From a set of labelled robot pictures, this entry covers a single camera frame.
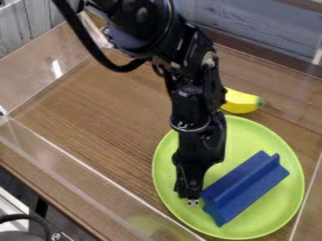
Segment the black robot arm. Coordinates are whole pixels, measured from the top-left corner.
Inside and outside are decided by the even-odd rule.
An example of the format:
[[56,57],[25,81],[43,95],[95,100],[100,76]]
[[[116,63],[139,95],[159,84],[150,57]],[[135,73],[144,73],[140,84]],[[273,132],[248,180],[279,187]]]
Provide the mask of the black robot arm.
[[172,154],[174,191],[196,205],[204,174],[226,156],[227,89],[219,74],[212,40],[180,15],[175,0],[85,0],[107,20],[104,35],[132,60],[118,65],[99,49],[67,0],[52,0],[75,35],[96,61],[114,72],[131,72],[144,63],[164,80],[171,100],[170,125],[179,135]]

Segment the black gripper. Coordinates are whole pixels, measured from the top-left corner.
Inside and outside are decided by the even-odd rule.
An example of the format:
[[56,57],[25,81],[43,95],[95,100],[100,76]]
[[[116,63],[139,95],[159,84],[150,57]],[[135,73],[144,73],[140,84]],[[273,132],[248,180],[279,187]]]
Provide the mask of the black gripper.
[[179,134],[179,146],[172,154],[176,169],[174,190],[180,199],[187,198],[190,206],[198,206],[204,174],[226,157],[226,116],[216,111],[202,126],[175,118],[170,123]]

